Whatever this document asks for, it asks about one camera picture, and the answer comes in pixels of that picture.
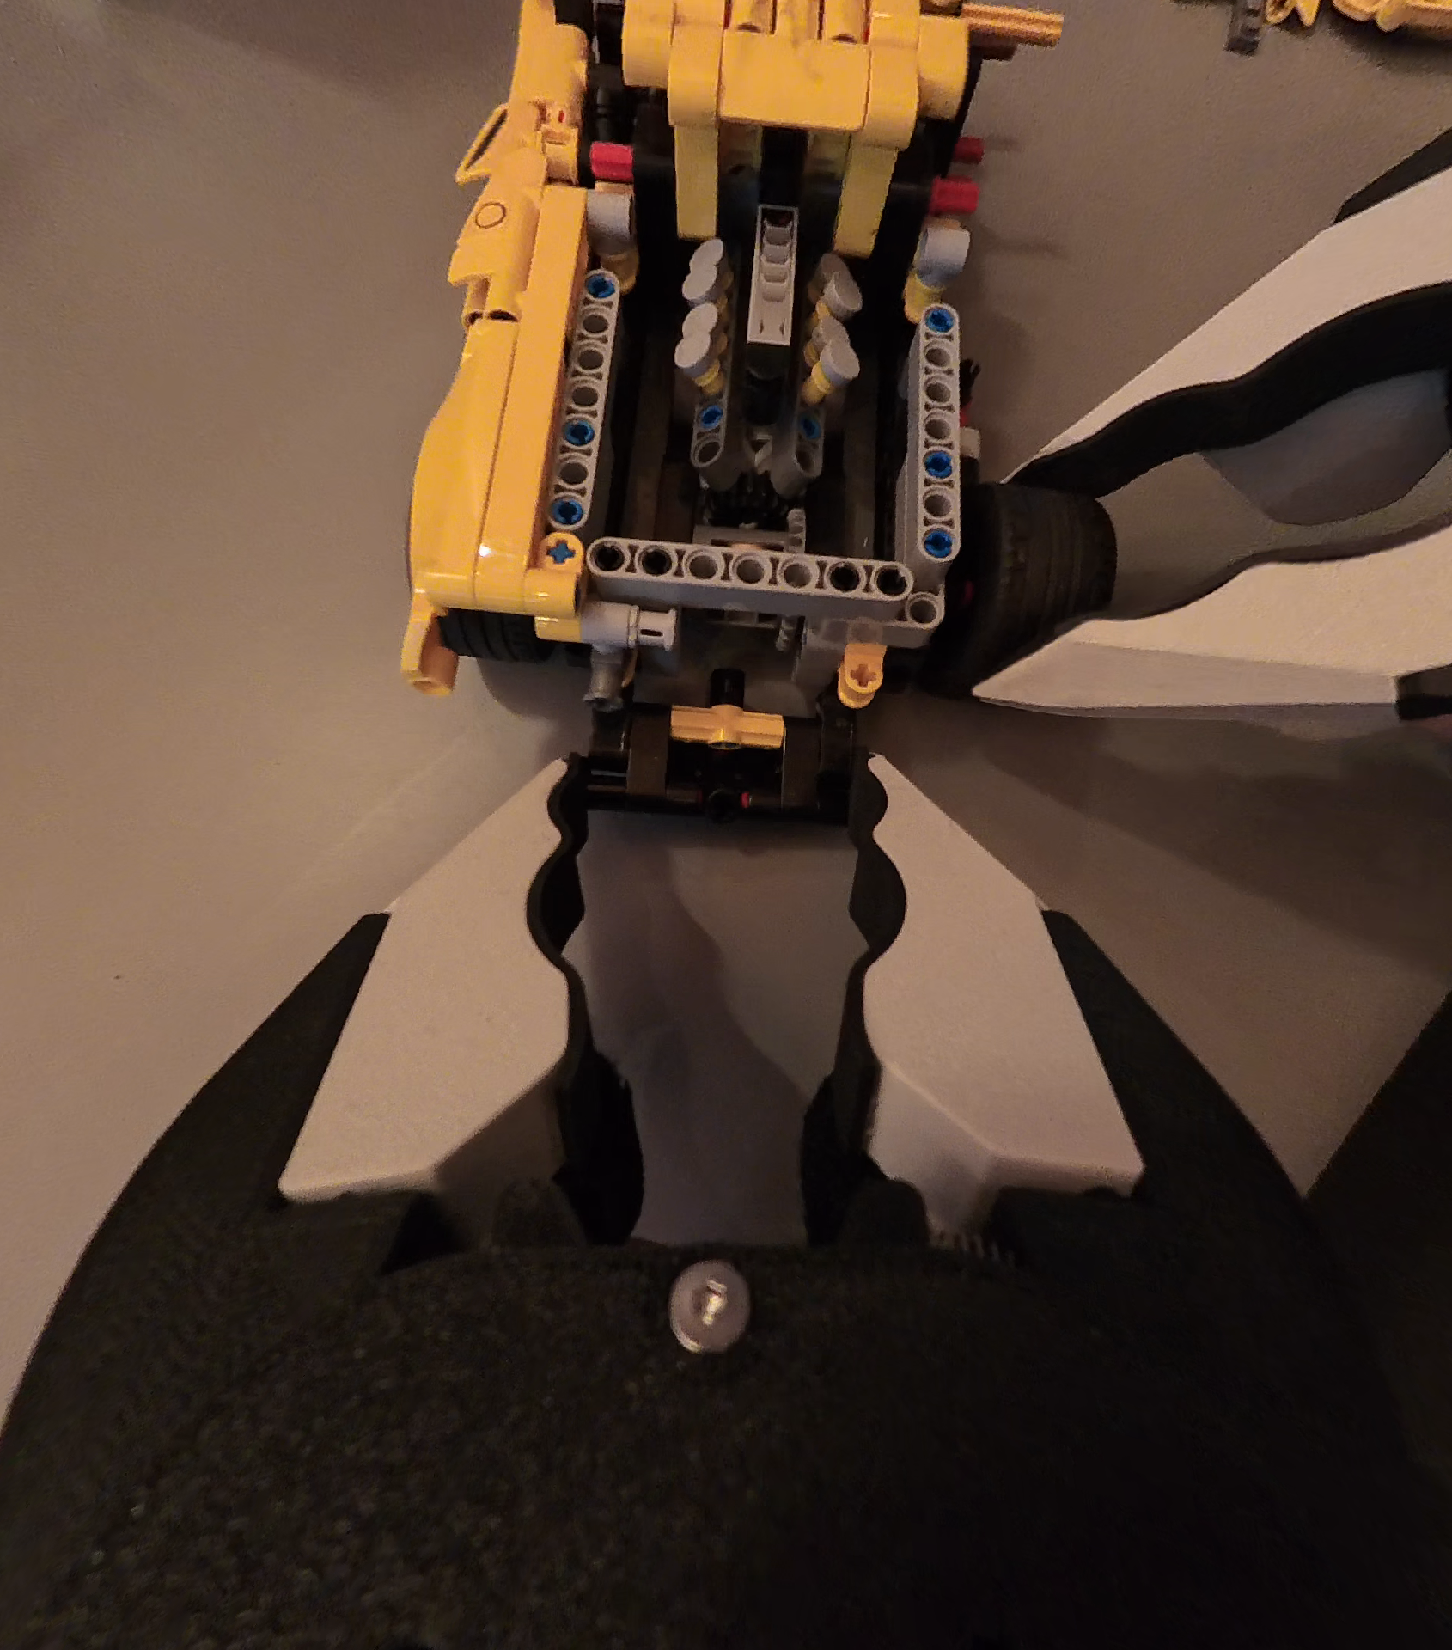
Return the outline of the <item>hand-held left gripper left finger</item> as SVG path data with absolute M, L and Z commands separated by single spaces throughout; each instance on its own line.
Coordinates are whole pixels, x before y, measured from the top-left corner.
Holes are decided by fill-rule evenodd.
M 569 1047 L 569 984 L 531 936 L 527 898 L 560 829 L 543 767 L 388 908 L 278 1181 L 294 1204 L 433 1195 L 488 1221 L 507 1187 L 562 1166 L 546 1085 Z

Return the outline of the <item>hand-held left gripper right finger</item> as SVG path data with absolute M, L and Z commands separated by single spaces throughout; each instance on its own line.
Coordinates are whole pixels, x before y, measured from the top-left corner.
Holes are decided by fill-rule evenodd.
M 890 762 L 861 762 L 838 1028 L 838 1166 L 930 1214 L 998 1192 L 1125 1195 L 1143 1159 L 1034 893 Z

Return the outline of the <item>grey desk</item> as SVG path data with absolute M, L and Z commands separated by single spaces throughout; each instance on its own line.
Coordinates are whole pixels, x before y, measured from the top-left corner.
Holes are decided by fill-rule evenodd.
M 1452 47 L 1045 4 L 985 68 L 1003 475 L 1452 124 Z M 363 915 L 582 736 L 548 671 L 400 681 L 407 489 L 460 343 L 500 4 L 0 4 L 0 1424 L 155 1142 Z M 1313 1181 L 1452 984 L 1452 753 L 878 705 Z M 569 956 L 648 1142 L 641 1236 L 799 1235 L 845 838 L 594 822 Z

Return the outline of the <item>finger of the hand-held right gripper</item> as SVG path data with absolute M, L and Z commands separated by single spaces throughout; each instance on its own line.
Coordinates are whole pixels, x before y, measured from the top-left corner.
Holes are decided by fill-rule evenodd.
M 1108 496 L 1258 444 L 1380 382 L 1452 368 L 1452 128 L 1010 478 Z
M 1189 604 L 1084 621 L 981 681 L 991 705 L 1089 717 L 1390 726 L 1452 698 L 1452 521 L 1335 561 L 1263 561 Z

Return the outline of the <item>yellow toy car chassis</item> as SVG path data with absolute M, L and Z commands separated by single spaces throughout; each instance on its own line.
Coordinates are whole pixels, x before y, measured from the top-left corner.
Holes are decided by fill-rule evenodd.
M 521 4 L 447 281 L 400 671 L 586 650 L 598 709 L 768 638 L 797 693 L 967 693 L 1105 609 L 1105 509 L 978 478 L 950 288 L 1009 4 Z

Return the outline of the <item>pile of small toy pieces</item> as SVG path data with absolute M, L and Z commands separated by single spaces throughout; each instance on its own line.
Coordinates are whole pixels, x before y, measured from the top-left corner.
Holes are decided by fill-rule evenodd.
M 1380 33 L 1407 32 L 1452 44 L 1452 2 L 1230 2 L 1225 51 L 1251 56 L 1266 28 L 1297 20 L 1313 30 L 1325 9 Z

